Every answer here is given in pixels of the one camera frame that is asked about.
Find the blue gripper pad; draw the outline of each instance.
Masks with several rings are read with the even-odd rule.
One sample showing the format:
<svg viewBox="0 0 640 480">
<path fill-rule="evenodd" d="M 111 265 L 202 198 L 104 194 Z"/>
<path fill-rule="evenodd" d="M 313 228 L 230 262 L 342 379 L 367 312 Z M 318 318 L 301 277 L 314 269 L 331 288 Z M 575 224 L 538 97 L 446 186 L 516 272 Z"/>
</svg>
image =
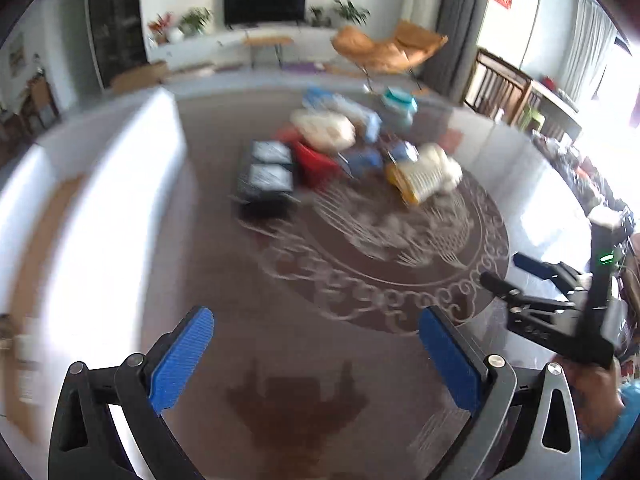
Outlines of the blue gripper pad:
<svg viewBox="0 0 640 480">
<path fill-rule="evenodd" d="M 430 309 L 423 311 L 418 326 L 420 340 L 429 353 L 449 393 L 461 410 L 471 415 L 480 407 L 480 377 Z"/>
<path fill-rule="evenodd" d="M 213 337 L 213 314 L 201 308 L 151 375 L 149 402 L 160 415 L 173 407 Z"/>
</svg>

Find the black tv screen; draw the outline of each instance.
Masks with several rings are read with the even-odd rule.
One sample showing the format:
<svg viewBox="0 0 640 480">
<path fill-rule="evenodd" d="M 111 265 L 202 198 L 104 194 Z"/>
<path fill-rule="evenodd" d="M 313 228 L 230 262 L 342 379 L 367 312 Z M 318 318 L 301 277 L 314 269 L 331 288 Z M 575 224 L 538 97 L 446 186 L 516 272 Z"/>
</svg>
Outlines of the black tv screen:
<svg viewBox="0 0 640 480">
<path fill-rule="evenodd" d="M 225 0 L 225 25 L 302 22 L 306 0 Z"/>
</svg>

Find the orange chair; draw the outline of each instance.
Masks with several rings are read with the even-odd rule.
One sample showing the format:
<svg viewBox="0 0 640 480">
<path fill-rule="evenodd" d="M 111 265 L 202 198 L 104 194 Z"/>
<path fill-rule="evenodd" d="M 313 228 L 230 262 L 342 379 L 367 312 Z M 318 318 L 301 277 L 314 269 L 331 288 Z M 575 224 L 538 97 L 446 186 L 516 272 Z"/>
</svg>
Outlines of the orange chair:
<svg viewBox="0 0 640 480">
<path fill-rule="evenodd" d="M 348 25 L 331 43 L 338 54 L 364 72 L 369 89 L 372 90 L 370 72 L 409 72 L 421 88 L 414 68 L 433 56 L 447 41 L 447 36 L 401 20 L 394 36 L 389 40 L 374 41 L 358 28 Z"/>
</svg>

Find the circular decorative pattern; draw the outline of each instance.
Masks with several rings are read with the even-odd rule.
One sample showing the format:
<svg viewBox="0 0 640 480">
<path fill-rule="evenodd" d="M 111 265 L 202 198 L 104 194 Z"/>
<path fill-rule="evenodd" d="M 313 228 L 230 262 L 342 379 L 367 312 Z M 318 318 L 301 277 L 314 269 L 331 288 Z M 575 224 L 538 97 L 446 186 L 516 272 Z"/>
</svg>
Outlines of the circular decorative pattern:
<svg viewBox="0 0 640 480">
<path fill-rule="evenodd" d="M 508 268 L 500 213 L 467 172 L 420 207 L 378 177 L 335 180 L 289 221 L 243 225 L 265 272 L 322 316 L 402 335 L 417 333 L 420 311 L 434 304 L 457 324 L 472 319 L 492 299 L 480 274 L 504 278 Z"/>
</svg>

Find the metal screw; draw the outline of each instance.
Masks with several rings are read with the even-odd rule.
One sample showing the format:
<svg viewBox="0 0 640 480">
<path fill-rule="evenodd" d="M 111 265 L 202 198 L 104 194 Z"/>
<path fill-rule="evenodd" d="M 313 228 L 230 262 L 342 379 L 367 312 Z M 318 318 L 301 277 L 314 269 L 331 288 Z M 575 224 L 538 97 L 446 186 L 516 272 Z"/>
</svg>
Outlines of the metal screw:
<svg viewBox="0 0 640 480">
<path fill-rule="evenodd" d="M 80 361 L 76 361 L 69 367 L 69 373 L 73 375 L 79 374 L 83 367 L 84 365 Z"/>
<path fill-rule="evenodd" d="M 131 367 L 140 366 L 145 357 L 142 354 L 131 354 L 127 357 L 127 365 Z"/>
<path fill-rule="evenodd" d="M 489 364 L 494 368 L 502 368 L 505 365 L 504 359 L 496 354 L 490 355 L 487 360 L 489 361 Z"/>
<path fill-rule="evenodd" d="M 558 363 L 549 363 L 546 366 L 546 369 L 549 370 L 553 375 L 560 375 L 562 373 L 562 367 Z"/>
</svg>

